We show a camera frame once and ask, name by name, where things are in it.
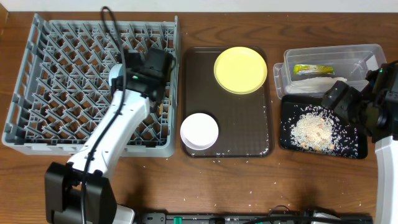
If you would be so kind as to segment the white napkin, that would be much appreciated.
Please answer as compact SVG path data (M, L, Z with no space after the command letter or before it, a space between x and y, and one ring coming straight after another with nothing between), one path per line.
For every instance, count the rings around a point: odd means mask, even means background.
M347 79L343 77L315 77L305 80L292 81L291 84L285 87L285 92L288 94L325 92L329 90L337 81L346 82Z

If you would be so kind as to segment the green orange snack wrapper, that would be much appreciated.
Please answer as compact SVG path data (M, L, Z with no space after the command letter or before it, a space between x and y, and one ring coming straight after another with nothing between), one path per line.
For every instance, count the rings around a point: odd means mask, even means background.
M335 74L333 67L325 65L298 64L294 66L294 75Z

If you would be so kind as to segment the white bowl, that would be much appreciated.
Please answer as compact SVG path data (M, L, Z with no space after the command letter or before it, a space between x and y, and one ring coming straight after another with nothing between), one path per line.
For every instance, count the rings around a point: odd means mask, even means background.
M219 135L216 120L205 113L195 113L186 117L180 128L180 137L184 145L196 151L210 148Z

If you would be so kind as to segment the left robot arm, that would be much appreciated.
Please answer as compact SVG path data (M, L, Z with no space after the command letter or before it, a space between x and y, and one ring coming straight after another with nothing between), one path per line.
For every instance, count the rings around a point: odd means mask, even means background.
M172 54L124 51L109 73L112 102L83 147L45 173L48 223L134 223L133 209L117 203L111 178L137 127L161 104L176 66Z

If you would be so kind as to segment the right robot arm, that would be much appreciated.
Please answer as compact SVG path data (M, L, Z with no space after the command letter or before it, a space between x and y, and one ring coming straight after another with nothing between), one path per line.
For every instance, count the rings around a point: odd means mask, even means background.
M397 61L366 75L362 91L337 81L321 105L371 137L378 182L376 223L397 223Z

